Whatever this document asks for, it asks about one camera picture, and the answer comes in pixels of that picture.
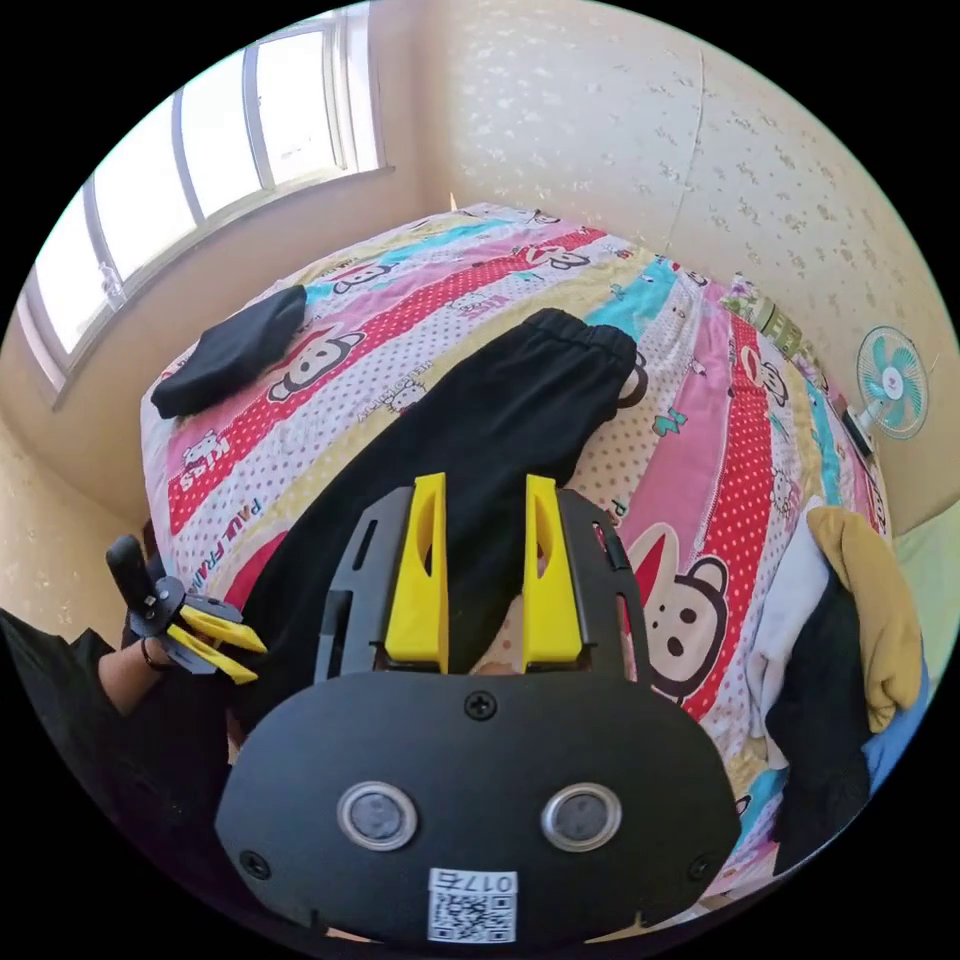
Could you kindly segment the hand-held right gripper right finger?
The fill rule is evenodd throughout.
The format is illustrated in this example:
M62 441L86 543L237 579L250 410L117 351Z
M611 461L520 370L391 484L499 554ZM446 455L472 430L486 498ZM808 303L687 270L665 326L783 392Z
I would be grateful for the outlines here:
M530 474L525 492L521 663L525 672L574 667L582 639L554 480Z

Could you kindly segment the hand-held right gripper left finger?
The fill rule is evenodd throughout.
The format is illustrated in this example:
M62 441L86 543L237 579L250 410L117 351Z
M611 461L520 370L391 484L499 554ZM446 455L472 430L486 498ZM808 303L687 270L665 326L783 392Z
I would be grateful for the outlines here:
M449 671L446 475L415 480L384 641L392 663Z

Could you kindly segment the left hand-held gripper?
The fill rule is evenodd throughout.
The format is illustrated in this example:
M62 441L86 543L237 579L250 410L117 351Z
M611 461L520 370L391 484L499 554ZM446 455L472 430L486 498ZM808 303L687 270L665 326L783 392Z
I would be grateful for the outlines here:
M258 675L222 650L233 646L253 653L267 651L242 614L222 600L188 592L173 577L156 582L146 598L128 610L129 628L138 639L159 637L168 659L198 676L222 673L235 685Z

